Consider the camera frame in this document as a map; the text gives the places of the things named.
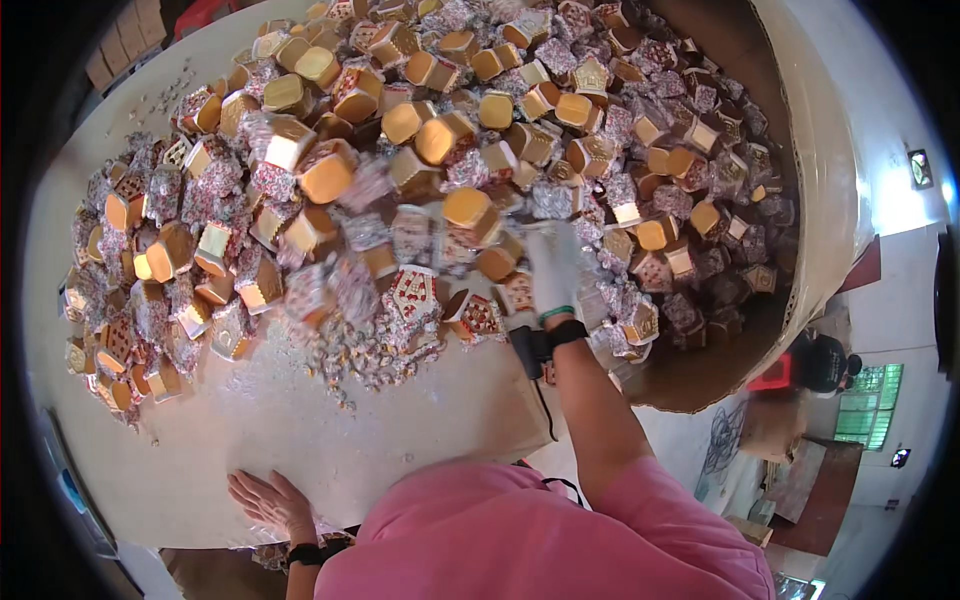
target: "worker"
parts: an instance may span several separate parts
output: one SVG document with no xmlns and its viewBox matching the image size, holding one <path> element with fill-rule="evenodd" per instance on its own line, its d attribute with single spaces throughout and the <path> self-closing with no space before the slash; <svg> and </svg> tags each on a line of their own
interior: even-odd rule
<svg viewBox="0 0 960 600">
<path fill-rule="evenodd" d="M 830 397 L 853 387 L 863 369 L 856 354 L 847 356 L 840 340 L 804 330 L 790 345 L 791 381 L 816 396 Z"/>
<path fill-rule="evenodd" d="M 395 483 L 356 544 L 321 568 L 312 564 L 320 552 L 307 498 L 276 471 L 269 482 L 235 471 L 229 493 L 247 516 L 290 536 L 287 600 L 774 598 L 762 550 L 664 470 L 583 339 L 570 226 L 550 222 L 526 239 L 534 304 L 556 344 L 557 389 L 592 510 L 532 468 L 441 463 Z"/>
</svg>

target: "white table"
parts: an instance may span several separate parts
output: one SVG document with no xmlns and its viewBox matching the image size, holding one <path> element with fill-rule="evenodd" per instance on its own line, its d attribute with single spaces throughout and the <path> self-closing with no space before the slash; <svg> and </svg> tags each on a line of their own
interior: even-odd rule
<svg viewBox="0 0 960 600">
<path fill-rule="evenodd" d="M 260 475 L 276 468 L 328 522 L 347 527 L 362 522 L 377 497 L 416 468 L 458 456 L 513 461 L 549 441 L 516 356 L 495 342 L 463 352 L 450 340 L 440 361 L 378 395 L 350 382 L 352 414 L 324 394 L 322 381 L 307 377 L 278 324 L 264 323 L 249 360 L 230 364 L 205 349 L 184 396 L 144 402 L 140 435 L 67 373 L 63 349 L 73 329 L 57 320 L 54 298 L 70 266 L 70 224 L 90 173 L 122 152 L 124 135 L 139 129 L 136 120 L 157 94 L 185 76 L 186 57 L 197 71 L 191 91 L 224 74 L 262 22 L 303 19 L 310 4 L 270 0 L 173 45 L 97 107 L 37 190 L 22 291 L 30 390 L 38 406 L 55 409 L 80 475 L 120 540 L 198 548 L 270 540 L 251 529 L 228 496 L 233 468 Z M 146 117 L 143 129 L 169 131 L 166 114 Z M 472 277 L 471 288 L 488 297 L 490 284 Z"/>
</svg>

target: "pile of ornaments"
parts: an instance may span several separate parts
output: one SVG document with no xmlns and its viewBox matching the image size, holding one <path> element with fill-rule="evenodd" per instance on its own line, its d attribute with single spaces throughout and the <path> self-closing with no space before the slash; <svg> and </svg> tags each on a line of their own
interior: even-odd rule
<svg viewBox="0 0 960 600">
<path fill-rule="evenodd" d="M 596 258 L 595 339 L 631 361 L 662 333 L 735 335 L 796 260 L 759 107 L 634 3 L 318 3 L 264 23 L 170 125 L 90 178 L 60 289 L 83 324 L 68 369 L 126 422 L 179 395 L 207 344 L 246 358 L 264 313 L 345 406 L 346 378 L 400 384 L 446 328 L 503 340 L 533 311 L 538 220 Z M 474 270 L 489 298 L 438 294 Z"/>
</svg>

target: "white glove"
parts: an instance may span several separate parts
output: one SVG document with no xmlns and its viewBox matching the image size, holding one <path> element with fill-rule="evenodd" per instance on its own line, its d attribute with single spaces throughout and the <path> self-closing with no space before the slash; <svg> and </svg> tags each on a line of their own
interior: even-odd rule
<svg viewBox="0 0 960 600">
<path fill-rule="evenodd" d="M 540 320 L 561 312 L 573 314 L 577 285 L 573 227 L 566 221 L 541 221 L 526 228 L 526 242 Z"/>
</svg>

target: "green window frame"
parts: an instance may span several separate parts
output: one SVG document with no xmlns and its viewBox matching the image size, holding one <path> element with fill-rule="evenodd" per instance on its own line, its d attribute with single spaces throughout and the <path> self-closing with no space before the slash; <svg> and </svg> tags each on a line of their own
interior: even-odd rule
<svg viewBox="0 0 960 600">
<path fill-rule="evenodd" d="M 864 367 L 853 388 L 840 395 L 834 440 L 860 442 L 872 452 L 883 449 L 893 421 L 903 365 Z"/>
</svg>

